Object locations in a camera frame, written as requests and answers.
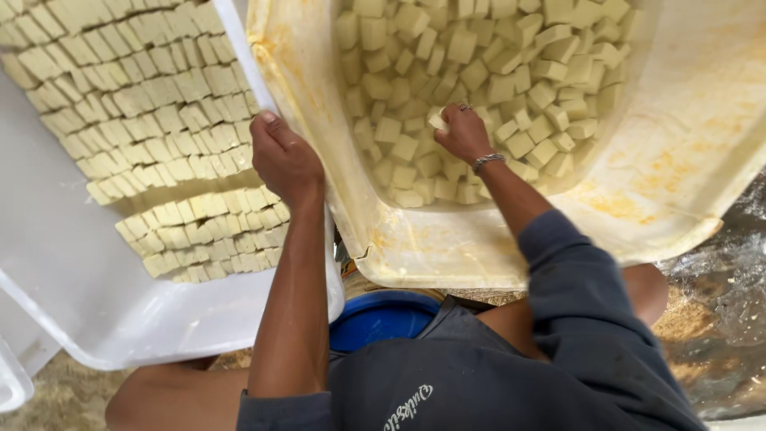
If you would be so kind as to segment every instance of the sleeve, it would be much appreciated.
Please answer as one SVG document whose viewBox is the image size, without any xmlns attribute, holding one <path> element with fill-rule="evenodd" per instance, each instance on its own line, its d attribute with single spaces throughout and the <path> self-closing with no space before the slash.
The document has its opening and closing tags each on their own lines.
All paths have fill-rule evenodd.
<svg viewBox="0 0 766 431">
<path fill-rule="evenodd" d="M 252 398 L 242 391 L 237 431 L 333 431 L 330 392 L 286 398 Z"/>
<path fill-rule="evenodd" d="M 529 262 L 533 335 L 556 367 L 641 429 L 705 429 L 635 316 L 614 260 L 559 211 L 519 234 Z"/>
</svg>

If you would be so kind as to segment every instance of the fingernail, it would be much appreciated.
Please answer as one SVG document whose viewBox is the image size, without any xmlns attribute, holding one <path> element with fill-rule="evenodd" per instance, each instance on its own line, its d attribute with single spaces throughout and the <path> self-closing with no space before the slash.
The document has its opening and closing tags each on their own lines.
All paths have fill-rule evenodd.
<svg viewBox="0 0 766 431">
<path fill-rule="evenodd" d="M 276 115 L 275 113 L 271 112 L 271 111 L 270 111 L 270 110 L 268 110 L 268 109 L 264 109 L 264 110 L 262 110 L 262 111 L 260 112 L 260 116 L 261 116 L 261 118 L 263 118 L 263 119 L 264 119 L 264 121 L 266 122 L 266 124 L 268 124 L 268 123 L 271 123 L 272 121 L 274 121 L 274 120 L 276 120 L 276 119 L 277 119 L 277 115 Z"/>
</svg>

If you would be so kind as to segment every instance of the right hand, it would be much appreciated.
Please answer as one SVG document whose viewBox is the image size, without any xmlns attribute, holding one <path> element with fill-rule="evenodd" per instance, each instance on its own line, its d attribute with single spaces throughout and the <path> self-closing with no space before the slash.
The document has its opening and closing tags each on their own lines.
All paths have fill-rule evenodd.
<svg viewBox="0 0 766 431">
<path fill-rule="evenodd" d="M 456 104 L 448 104 L 441 117 L 449 123 L 450 132 L 436 129 L 434 139 L 453 156 L 472 166 L 476 159 L 496 153 L 489 144 L 484 120 L 473 109 L 461 111 Z"/>
<path fill-rule="evenodd" d="M 325 171 L 309 144 L 275 113 L 262 110 L 250 124 L 253 168 L 291 210 L 320 205 Z"/>
</svg>

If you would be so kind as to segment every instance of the blue lid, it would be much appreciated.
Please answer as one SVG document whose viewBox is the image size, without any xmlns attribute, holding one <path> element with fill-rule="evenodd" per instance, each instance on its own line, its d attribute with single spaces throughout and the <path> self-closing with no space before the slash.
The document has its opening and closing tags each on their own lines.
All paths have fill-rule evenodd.
<svg viewBox="0 0 766 431">
<path fill-rule="evenodd" d="M 330 325 L 330 348 L 354 351 L 380 340 L 413 338 L 440 306 L 428 295 L 409 291 L 376 291 L 352 298 Z"/>
</svg>

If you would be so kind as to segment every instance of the silver chain bracelet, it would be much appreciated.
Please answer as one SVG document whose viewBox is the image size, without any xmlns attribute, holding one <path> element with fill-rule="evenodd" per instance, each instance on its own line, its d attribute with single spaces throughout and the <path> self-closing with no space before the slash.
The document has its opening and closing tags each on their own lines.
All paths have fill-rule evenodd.
<svg viewBox="0 0 766 431">
<path fill-rule="evenodd" d="M 479 157 L 476 159 L 476 162 L 473 162 L 473 166 L 471 167 L 471 170 L 473 173 L 479 173 L 479 168 L 484 165 L 484 163 L 491 162 L 492 160 L 502 160 L 503 162 L 507 161 L 506 157 L 502 154 L 487 154 L 484 157 Z"/>
</svg>

